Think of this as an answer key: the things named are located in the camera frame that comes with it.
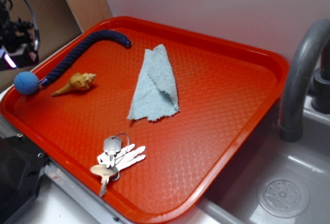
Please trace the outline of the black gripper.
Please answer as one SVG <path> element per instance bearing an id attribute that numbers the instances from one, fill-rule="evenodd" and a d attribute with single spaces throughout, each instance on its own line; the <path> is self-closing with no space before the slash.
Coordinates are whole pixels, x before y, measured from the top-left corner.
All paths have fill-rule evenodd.
<path id="1" fill-rule="evenodd" d="M 22 21 L 20 18 L 13 22 L 9 16 L 9 8 L 1 3 L 1 46 L 7 52 L 15 53 L 23 47 L 33 50 L 34 37 L 29 32 L 33 27 L 32 22 Z"/>

